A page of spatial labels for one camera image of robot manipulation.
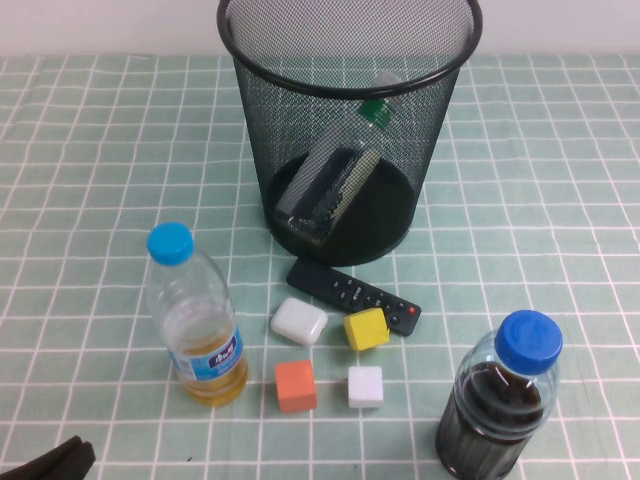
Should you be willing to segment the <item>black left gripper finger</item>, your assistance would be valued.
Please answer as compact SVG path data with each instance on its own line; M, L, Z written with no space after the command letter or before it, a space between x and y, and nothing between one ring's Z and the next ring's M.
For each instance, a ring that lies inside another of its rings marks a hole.
M84 441L73 436L40 457L1 474L2 479L83 479Z

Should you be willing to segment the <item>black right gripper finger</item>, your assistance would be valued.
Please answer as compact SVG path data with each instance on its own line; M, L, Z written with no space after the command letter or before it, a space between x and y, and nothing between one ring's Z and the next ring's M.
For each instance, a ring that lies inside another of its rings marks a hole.
M84 479L96 460L90 442L66 442L25 465L20 479Z

